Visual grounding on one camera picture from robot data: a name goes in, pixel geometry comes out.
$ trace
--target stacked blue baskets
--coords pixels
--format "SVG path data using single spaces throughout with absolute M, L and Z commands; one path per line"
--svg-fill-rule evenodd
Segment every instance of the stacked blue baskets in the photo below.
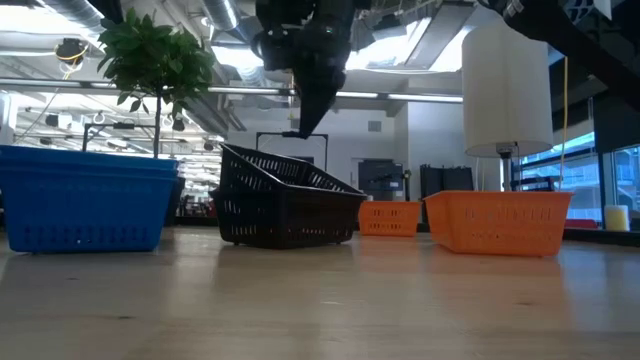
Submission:
M 19 252 L 150 251 L 178 163 L 0 146 L 9 246 Z

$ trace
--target plastic basket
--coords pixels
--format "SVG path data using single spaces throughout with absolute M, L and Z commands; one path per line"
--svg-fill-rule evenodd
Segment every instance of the plastic basket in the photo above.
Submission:
M 458 253 L 551 256 L 571 193 L 443 191 L 425 198 L 433 240 Z
M 420 218 L 419 202 L 365 201 L 360 206 L 360 234 L 377 236 L 416 235 Z
M 225 241 L 283 249 L 351 239 L 360 191 L 302 160 L 222 149 L 215 207 Z
M 12 250 L 149 251 L 158 245 L 177 163 L 100 154 L 101 161 L 90 164 L 94 155 L 0 147 Z

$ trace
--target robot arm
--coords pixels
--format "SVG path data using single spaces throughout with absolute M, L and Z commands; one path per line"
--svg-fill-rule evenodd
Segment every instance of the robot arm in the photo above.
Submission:
M 545 41 L 583 65 L 611 93 L 640 111 L 640 77 L 569 20 L 559 0 L 478 0 L 500 14 L 507 25 L 534 40 Z M 258 0 L 256 14 L 264 31 L 252 49 L 266 70 L 291 69 L 300 96 L 298 137 L 311 135 L 344 85 L 355 11 L 371 0 Z

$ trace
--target table surface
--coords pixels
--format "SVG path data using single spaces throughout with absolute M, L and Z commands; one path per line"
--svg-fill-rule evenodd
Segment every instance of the table surface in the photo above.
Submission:
M 272 251 L 213 228 L 155 253 L 0 250 L 0 359 L 640 359 L 640 252 L 455 255 L 362 238 Z

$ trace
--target green leaves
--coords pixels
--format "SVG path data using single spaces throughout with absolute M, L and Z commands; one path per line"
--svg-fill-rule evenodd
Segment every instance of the green leaves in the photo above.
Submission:
M 123 92 L 122 94 L 120 94 L 120 96 L 118 96 L 118 105 L 125 102 L 129 98 L 129 96 L 131 96 L 131 92 Z
M 178 114 L 182 114 L 182 106 L 178 102 L 174 102 L 171 109 L 171 117 L 175 120 Z
M 169 67 L 176 72 L 176 74 L 180 74 L 180 72 L 182 71 L 182 64 L 180 62 L 178 62 L 177 60 L 170 60 L 169 61 Z
M 135 25 L 136 19 L 137 19 L 136 10 L 132 7 L 131 9 L 129 9 L 129 11 L 127 11 L 127 17 L 126 17 L 125 21 L 129 25 Z
M 133 104 L 131 104 L 131 110 L 129 110 L 129 112 L 138 111 L 138 109 L 140 108 L 140 104 L 142 104 L 142 99 L 134 101 Z
M 134 96 L 138 99 L 130 110 L 142 107 L 149 113 L 142 97 L 160 96 L 165 104 L 173 104 L 175 118 L 189 109 L 187 99 L 198 97 L 211 85 L 215 57 L 189 32 L 154 26 L 149 15 L 139 18 L 133 9 L 120 24 L 108 19 L 101 24 L 106 31 L 98 40 L 105 45 L 105 57 L 98 71 L 106 67 L 104 77 L 121 91 L 118 105 Z

